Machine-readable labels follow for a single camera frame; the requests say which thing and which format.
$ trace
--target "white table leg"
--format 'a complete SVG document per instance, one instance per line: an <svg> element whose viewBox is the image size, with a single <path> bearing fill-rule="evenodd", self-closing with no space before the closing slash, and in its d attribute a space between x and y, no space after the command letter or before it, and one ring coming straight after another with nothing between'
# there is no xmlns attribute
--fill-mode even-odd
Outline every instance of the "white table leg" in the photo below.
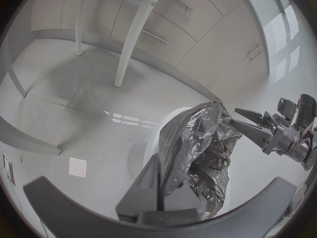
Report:
<svg viewBox="0 0 317 238"><path fill-rule="evenodd" d="M59 155L61 149L42 140L29 136L10 125L2 117L0 117L0 141L14 148L46 155Z"/></svg>
<svg viewBox="0 0 317 238"><path fill-rule="evenodd" d="M26 96L26 92L24 91L23 87L21 86L16 74L14 73L14 70L12 68L12 63L10 59L10 54L9 54L9 49L8 49L8 34L6 34L4 40L3 40L3 45L2 45L2 50L3 50L3 59L4 59L4 64L7 68L7 71L18 89L18 91L21 93L22 97L24 98Z"/></svg>
<svg viewBox="0 0 317 238"><path fill-rule="evenodd" d="M82 54L81 52L81 32L82 32L82 19L85 9L85 4L87 0L81 0L76 18L76 30L75 30L75 40L76 40L76 53L78 56Z"/></svg>
<svg viewBox="0 0 317 238"><path fill-rule="evenodd" d="M116 87L120 87L122 85L126 67L128 66L135 43L148 16L153 9L153 1L156 0L143 0L136 15L134 16L120 56L116 80L114 83Z"/></svg>

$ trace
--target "metal handle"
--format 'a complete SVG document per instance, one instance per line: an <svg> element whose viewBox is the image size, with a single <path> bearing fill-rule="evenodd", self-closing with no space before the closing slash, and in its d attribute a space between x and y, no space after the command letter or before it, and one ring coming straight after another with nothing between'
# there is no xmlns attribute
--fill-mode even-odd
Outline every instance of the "metal handle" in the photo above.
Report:
<svg viewBox="0 0 317 238"><path fill-rule="evenodd" d="M166 40L163 40L163 39L161 39L160 37L157 37L157 36L154 35L154 34L151 34L151 33L147 32L147 31L144 31L144 30L141 30L141 32L146 33L146 34L148 34L148 35L150 35L150 36L152 36L152 37L154 37L154 38L160 40L161 42L164 42L165 44L168 44L168 42L167 42Z"/></svg>
<svg viewBox="0 0 317 238"><path fill-rule="evenodd" d="M189 10L194 11L194 9L192 7L190 7L188 4L186 4L184 1L182 0L177 0L178 2L181 2L183 5L185 5Z"/></svg>
<svg viewBox="0 0 317 238"><path fill-rule="evenodd" d="M255 58L251 58L251 61L255 60L258 56L260 56L261 54L263 54L264 51L262 51L261 53L259 52L259 54L255 57Z"/></svg>
<svg viewBox="0 0 317 238"><path fill-rule="evenodd" d="M256 51L260 46L262 46L262 44L261 44L261 45L256 45L256 48L255 48L254 50L252 50L251 52L249 51L248 56L249 56L251 53L253 53L254 51Z"/></svg>

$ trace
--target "trash bag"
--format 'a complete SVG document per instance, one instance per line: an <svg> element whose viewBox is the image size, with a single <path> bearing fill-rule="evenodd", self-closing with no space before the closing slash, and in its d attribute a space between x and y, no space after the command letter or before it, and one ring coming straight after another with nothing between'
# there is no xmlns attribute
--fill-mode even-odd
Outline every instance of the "trash bag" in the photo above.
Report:
<svg viewBox="0 0 317 238"><path fill-rule="evenodd" d="M225 199L230 155L242 136L230 120L223 104L213 101L183 111L162 128L158 144L161 198L186 180L207 201L204 219L216 215Z"/></svg>

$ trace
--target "robotic arm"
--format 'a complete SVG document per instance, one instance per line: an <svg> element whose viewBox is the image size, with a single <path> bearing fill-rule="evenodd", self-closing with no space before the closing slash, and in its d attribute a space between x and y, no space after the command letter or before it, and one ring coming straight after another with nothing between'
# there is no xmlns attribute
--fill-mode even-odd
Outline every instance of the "robotic arm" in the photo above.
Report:
<svg viewBox="0 0 317 238"><path fill-rule="evenodd" d="M291 125L298 110L295 123ZM305 170L309 170L317 158L317 129L313 127L317 117L316 100L302 94L296 105L294 102L281 98L277 111L281 114L271 116L261 113L235 109L235 112L246 117L256 125L232 119L232 127L248 137L269 155L275 151L278 155L287 155L300 162Z"/></svg>

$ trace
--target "drawer handle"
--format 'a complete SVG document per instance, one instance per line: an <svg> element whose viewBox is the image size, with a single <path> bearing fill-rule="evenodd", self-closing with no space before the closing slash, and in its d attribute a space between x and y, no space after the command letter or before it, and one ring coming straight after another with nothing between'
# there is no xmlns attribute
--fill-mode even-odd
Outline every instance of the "drawer handle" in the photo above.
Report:
<svg viewBox="0 0 317 238"><path fill-rule="evenodd" d="M261 54L263 54L264 51L262 51L261 53L259 52L259 54L255 57L255 58L251 58L251 61L255 60L258 56L260 56Z"/></svg>
<svg viewBox="0 0 317 238"><path fill-rule="evenodd" d="M251 55L254 51L256 51L261 45L256 45L256 48L254 50L252 50L251 52L249 51L248 56Z"/></svg>
<svg viewBox="0 0 317 238"><path fill-rule="evenodd" d="M190 7L188 4L186 4L184 1L182 0L177 0L178 2L181 2L183 5L185 5L189 10L194 11L194 9L192 7Z"/></svg>
<svg viewBox="0 0 317 238"><path fill-rule="evenodd" d="M154 34L151 34L151 33L147 32L147 31L144 31L144 30L141 30L141 32L143 32L143 33L145 33L145 34L148 34L148 35L150 35L150 36L152 36L152 37L154 37L154 38L160 40L161 42L164 42L164 43L168 44L168 42L167 42L166 40L163 40L163 39L161 39L160 37L157 37L157 36L154 35Z"/></svg>

